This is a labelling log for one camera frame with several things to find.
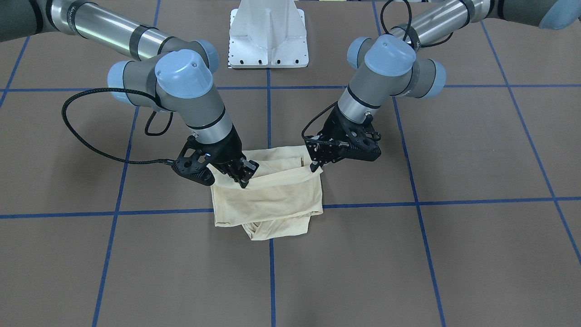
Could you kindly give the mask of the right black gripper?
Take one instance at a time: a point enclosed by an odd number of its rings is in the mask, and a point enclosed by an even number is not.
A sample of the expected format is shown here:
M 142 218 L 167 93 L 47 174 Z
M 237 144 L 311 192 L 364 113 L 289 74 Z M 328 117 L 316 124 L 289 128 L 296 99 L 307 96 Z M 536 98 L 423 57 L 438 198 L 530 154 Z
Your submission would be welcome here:
M 241 151 L 241 139 L 234 127 L 224 139 L 213 144 L 202 144 L 194 136 L 189 136 L 180 155 L 172 164 L 172 169 L 181 177 L 210 186 L 214 184 L 215 178 L 208 168 L 209 165 L 230 176 L 242 189 L 247 187 L 249 179 L 260 166 L 245 158 Z

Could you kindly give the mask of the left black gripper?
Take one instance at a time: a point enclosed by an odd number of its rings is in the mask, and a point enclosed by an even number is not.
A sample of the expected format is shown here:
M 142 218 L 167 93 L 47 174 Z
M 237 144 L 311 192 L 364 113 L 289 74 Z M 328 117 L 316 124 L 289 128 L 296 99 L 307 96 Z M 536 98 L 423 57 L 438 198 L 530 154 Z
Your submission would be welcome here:
M 372 126 L 372 114 L 365 114 L 364 122 L 356 124 L 346 118 L 337 105 L 330 105 L 312 118 L 303 128 L 303 132 L 328 111 L 330 114 L 322 129 L 314 136 L 303 136 L 312 161 L 312 173 L 321 165 L 336 163 L 345 158 L 372 162 L 380 157 L 378 141 L 381 135 Z

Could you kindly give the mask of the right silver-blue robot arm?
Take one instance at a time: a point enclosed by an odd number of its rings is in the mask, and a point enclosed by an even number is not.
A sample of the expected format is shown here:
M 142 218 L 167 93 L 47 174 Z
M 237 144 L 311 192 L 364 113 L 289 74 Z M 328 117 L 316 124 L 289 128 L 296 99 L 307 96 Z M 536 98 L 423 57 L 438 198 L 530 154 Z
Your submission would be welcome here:
M 183 178 L 214 184 L 210 167 L 245 188 L 259 165 L 241 150 L 241 140 L 213 80 L 219 64 L 216 49 L 205 40 L 186 42 L 152 25 L 112 12 L 89 0 L 3 0 L 1 41 L 47 32 L 78 35 L 129 57 L 108 71 L 106 88 L 73 95 L 61 116 L 73 135 L 90 150 L 67 118 L 69 105 L 80 97 L 109 92 L 120 102 L 177 113 L 191 131 L 176 159 L 134 161 L 164 164 Z

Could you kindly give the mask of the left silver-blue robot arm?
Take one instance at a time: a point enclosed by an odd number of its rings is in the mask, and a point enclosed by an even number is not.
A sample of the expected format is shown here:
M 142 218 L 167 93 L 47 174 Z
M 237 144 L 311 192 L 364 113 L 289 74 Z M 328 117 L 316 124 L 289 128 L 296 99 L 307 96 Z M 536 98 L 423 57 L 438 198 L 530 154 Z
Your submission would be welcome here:
M 428 99 L 442 91 L 447 74 L 432 59 L 417 52 L 438 46 L 463 27 L 488 17 L 560 30 L 580 17 L 578 0 L 447 0 L 392 28 L 382 23 L 376 39 L 359 37 L 347 50 L 355 74 L 331 106 L 322 129 L 303 136 L 317 169 L 345 158 L 375 161 L 380 156 L 380 134 L 372 126 L 377 111 L 391 97 Z

